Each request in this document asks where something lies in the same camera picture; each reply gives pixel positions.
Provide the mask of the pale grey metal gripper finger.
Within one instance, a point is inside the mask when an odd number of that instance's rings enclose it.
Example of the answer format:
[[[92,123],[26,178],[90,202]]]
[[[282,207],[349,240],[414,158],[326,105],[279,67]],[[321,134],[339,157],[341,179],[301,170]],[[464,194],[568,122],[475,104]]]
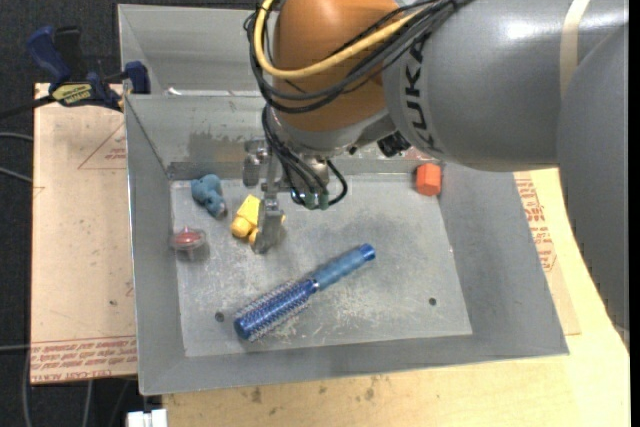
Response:
[[[285,214],[277,198],[264,198],[258,210],[257,234],[253,250],[257,254],[266,254],[277,246],[282,235]]]

